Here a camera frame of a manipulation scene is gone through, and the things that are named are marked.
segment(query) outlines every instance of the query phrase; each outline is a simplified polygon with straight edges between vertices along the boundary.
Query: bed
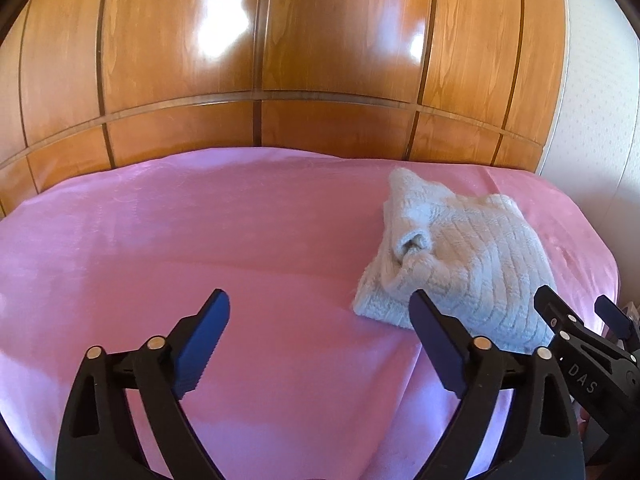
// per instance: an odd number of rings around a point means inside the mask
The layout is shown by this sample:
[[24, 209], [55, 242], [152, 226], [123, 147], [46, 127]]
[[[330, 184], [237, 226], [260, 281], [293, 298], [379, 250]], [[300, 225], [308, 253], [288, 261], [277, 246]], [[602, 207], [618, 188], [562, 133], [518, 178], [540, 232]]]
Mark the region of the bed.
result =
[[[136, 348], [219, 287], [231, 320], [183, 407], [226, 478], [412, 478], [457, 399], [415, 333], [350, 310], [396, 166], [458, 193], [511, 196], [558, 293], [602, 330], [593, 301], [616, 299], [615, 261], [578, 207], [534, 174], [279, 148], [181, 153], [67, 180], [0, 222], [0, 412], [16, 439], [52, 470], [86, 349]], [[140, 399], [129, 399], [150, 464], [167, 474]], [[508, 402], [472, 472], [488, 466]]]

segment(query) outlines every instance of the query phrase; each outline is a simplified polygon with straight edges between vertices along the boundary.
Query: wooden wall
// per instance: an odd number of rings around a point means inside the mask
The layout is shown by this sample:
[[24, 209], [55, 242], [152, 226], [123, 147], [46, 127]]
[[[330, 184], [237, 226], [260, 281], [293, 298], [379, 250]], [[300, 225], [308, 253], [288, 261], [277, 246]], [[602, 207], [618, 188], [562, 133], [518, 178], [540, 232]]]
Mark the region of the wooden wall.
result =
[[0, 216], [212, 146], [534, 170], [564, 0], [31, 0], [0, 45]]

